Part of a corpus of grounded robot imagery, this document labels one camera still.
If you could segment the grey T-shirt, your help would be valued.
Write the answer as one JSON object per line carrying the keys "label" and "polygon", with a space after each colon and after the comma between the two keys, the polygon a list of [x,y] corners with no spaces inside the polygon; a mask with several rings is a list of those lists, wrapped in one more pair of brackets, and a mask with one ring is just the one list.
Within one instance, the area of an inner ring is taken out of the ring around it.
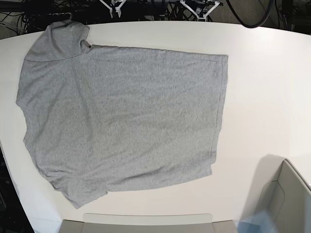
{"label": "grey T-shirt", "polygon": [[52,23],[25,56],[16,103],[40,175],[75,208],[211,175],[228,56],[90,45],[88,34]]}

